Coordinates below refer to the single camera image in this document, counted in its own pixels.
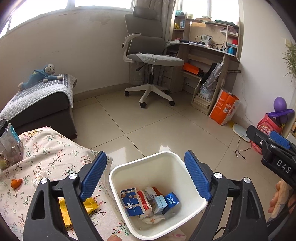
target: white wall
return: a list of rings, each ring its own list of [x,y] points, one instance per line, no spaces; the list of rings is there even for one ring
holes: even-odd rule
[[[286,51],[285,38],[292,39],[287,27],[265,0],[242,0],[244,41],[242,46],[242,75],[237,74],[233,94],[241,100],[236,115],[257,125],[267,112],[274,111],[278,96],[291,104],[294,83],[286,76],[287,65],[282,59]],[[242,79],[245,101],[242,96]]]
[[[0,110],[45,63],[78,78],[74,93],[128,82],[121,43],[128,34],[124,14],[81,9],[46,15],[0,38]]]

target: orange box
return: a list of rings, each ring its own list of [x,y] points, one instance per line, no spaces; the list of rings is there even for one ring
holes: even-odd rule
[[[232,93],[221,89],[215,107],[211,111],[210,118],[219,125],[224,125],[231,120],[239,106],[239,98]]]
[[[183,70],[186,70],[186,71],[193,73],[193,74],[198,74],[198,72],[200,71],[199,68],[197,68],[196,66],[189,64],[189,63],[184,63]]]

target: chair seat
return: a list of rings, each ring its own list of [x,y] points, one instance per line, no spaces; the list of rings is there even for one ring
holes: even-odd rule
[[[184,64],[184,61],[180,58],[163,54],[135,53],[129,54],[127,57],[136,62],[161,66],[182,66]]]

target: yellow object on floor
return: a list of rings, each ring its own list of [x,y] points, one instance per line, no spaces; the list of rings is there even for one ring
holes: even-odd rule
[[[71,223],[69,213],[68,213],[68,210],[66,207],[65,198],[62,198],[62,197],[59,198],[59,205],[61,207],[63,220],[64,220],[65,226],[67,228],[67,227],[71,226],[72,223]],[[87,198],[84,201],[83,205],[85,206],[88,214],[91,214],[91,212],[93,212],[94,210],[96,210],[99,207],[99,205],[96,203],[96,201],[92,197]]]

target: tiled floor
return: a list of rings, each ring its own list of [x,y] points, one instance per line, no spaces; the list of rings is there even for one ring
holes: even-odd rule
[[[139,105],[142,94],[142,91],[131,92],[125,97],[124,91],[117,91],[74,103],[78,135],[75,141],[89,149],[104,151],[113,157],[115,165],[163,150],[173,151],[183,159],[184,153],[191,149],[199,161],[227,178],[250,177],[266,219],[269,218],[267,210],[279,177],[261,164],[261,155],[250,149],[242,153],[245,160],[236,157],[234,151],[239,137],[229,125],[220,126],[191,107],[191,94],[171,94],[176,103],[171,107],[167,100],[151,93],[146,100],[146,109]],[[248,147],[250,143],[240,141],[240,149]],[[221,227],[226,225],[230,206],[231,198],[228,198]],[[181,226],[188,238],[201,216],[202,213]]]

